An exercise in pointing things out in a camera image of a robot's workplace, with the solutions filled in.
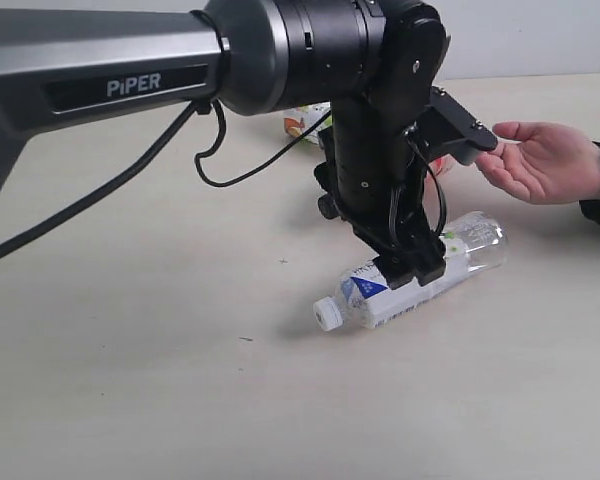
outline robotic arm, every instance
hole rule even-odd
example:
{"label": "robotic arm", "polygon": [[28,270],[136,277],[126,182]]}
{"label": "robotic arm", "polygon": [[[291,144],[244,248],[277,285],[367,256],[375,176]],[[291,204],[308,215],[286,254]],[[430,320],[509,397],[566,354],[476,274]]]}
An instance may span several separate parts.
{"label": "robotic arm", "polygon": [[438,12],[418,0],[209,0],[191,13],[0,9],[0,191],[44,132],[179,102],[219,100],[252,116],[329,101],[318,182],[378,253],[392,288],[413,278],[425,285],[445,269],[440,232],[422,207],[428,163],[451,154],[468,165],[497,145],[433,86],[448,46]]}

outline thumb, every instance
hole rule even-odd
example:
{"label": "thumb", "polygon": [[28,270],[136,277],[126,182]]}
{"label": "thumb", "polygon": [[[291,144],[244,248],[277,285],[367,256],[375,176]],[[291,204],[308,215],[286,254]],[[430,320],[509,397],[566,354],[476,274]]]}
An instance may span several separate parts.
{"label": "thumb", "polygon": [[493,126],[493,133],[506,140],[526,142],[539,128],[540,124],[535,122],[503,122]]}

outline table surface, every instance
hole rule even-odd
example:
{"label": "table surface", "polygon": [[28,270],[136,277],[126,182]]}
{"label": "table surface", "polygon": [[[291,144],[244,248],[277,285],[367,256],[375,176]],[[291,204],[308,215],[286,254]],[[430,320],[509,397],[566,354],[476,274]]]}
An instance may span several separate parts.
{"label": "table surface", "polygon": [[[600,76],[448,82],[485,123],[600,140]],[[128,166],[181,107],[36,138],[0,197],[0,240]],[[600,479],[600,227],[475,168],[443,179],[510,255],[375,331],[322,333],[312,304],[371,256],[324,220],[299,147],[204,186],[193,120],[133,183],[0,262],[0,480]],[[287,142],[229,115],[229,178]]]}

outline white bottle cap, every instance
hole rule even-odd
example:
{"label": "white bottle cap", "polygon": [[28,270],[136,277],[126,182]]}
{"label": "white bottle cap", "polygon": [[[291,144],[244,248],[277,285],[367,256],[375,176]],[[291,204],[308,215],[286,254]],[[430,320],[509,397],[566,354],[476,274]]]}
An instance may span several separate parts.
{"label": "white bottle cap", "polygon": [[332,297],[323,298],[313,306],[313,313],[325,332],[330,332],[344,325],[342,312]]}

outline human hand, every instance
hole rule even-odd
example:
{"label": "human hand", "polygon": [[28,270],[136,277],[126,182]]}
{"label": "human hand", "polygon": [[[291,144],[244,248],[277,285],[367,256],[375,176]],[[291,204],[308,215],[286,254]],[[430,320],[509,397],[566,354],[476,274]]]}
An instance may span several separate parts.
{"label": "human hand", "polygon": [[493,186],[533,205],[600,200],[600,148],[575,128],[553,123],[499,123],[505,140],[476,165]]}

